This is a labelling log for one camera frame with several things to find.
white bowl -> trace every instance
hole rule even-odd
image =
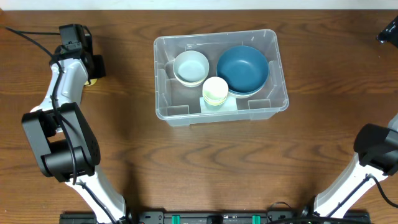
[[[202,53],[189,50],[177,56],[173,71],[181,84],[196,87],[203,83],[209,74],[209,61]]]

blue bowl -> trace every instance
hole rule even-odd
[[[248,95],[260,90],[268,79],[269,67],[265,56],[252,47],[237,46],[222,54],[216,75],[223,78],[231,93]]]

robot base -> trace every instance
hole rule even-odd
[[[163,213],[142,212],[139,214],[141,224],[266,224],[271,218],[273,221],[285,218],[297,217],[296,211],[272,210],[268,214],[262,212],[251,213]],[[348,211],[344,216],[346,219],[359,222],[371,223],[368,212]],[[67,213],[60,215],[59,224],[96,224],[94,213]]]

yellow object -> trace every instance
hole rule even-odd
[[[97,82],[97,79],[94,78],[94,79],[90,80],[90,82],[91,82],[91,84],[90,84],[88,81],[86,81],[85,86],[92,86],[92,85],[94,85],[94,84]]]

white wall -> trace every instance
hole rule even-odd
[[[398,0],[0,0],[3,10],[398,9]]]

